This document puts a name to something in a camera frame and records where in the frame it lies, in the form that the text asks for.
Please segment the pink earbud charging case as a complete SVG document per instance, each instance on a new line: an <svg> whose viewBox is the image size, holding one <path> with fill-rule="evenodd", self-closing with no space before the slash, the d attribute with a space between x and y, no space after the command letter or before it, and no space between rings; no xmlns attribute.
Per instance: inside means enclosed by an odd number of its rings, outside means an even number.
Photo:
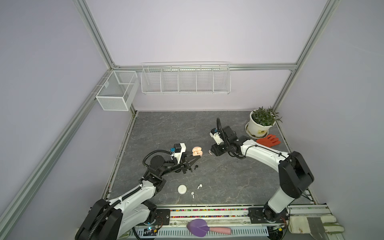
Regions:
<svg viewBox="0 0 384 240"><path fill-rule="evenodd" d="M203 155L203 151L202 151L201 147L194 147L192 152L193 152L193 156L202 156Z"/></svg>

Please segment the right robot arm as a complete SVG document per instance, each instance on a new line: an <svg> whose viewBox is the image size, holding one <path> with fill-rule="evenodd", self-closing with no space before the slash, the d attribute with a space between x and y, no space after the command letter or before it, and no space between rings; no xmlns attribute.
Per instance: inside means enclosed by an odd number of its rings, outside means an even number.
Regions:
<svg viewBox="0 0 384 240"><path fill-rule="evenodd" d="M222 126L220 118L217 118L216 124L217 127L210 132L216 142L211 147L215 156L227 153L237 159L252 158L279 173L280 186L258 216L269 223L276 222L287 207L299 199L315 180L304 157L296 151L276 151L247 136L238 137L231 127Z"/></svg>

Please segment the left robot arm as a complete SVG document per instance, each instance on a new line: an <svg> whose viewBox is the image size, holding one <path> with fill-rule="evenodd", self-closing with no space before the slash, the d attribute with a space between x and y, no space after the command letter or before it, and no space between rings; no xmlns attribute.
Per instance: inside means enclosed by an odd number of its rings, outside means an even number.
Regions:
<svg viewBox="0 0 384 240"><path fill-rule="evenodd" d="M98 200L78 229L76 240L117 240L138 224L156 221L157 206L150 199L159 193L166 180L164 175L186 173L203 155L202 148L188 153L180 144L171 150L155 150L143 159L147 169L139 184L127 193L112 199Z"/></svg>

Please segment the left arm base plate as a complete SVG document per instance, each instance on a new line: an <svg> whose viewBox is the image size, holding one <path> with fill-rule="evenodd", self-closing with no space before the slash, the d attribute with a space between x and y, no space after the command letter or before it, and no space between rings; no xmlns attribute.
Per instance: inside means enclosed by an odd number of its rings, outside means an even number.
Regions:
<svg viewBox="0 0 384 240"><path fill-rule="evenodd" d="M156 209L151 211L149 217L143 222L144 225L163 225L170 224L171 210L170 209Z"/></svg>

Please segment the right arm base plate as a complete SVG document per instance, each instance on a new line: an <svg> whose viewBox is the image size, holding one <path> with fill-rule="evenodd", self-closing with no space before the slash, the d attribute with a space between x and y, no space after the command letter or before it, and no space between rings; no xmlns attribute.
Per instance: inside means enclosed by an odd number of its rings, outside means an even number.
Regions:
<svg viewBox="0 0 384 240"><path fill-rule="evenodd" d="M277 214L270 209L265 210L263 207L253 207L248 208L248 217L252 224L283 224L288 222L290 214L287 209Z"/></svg>

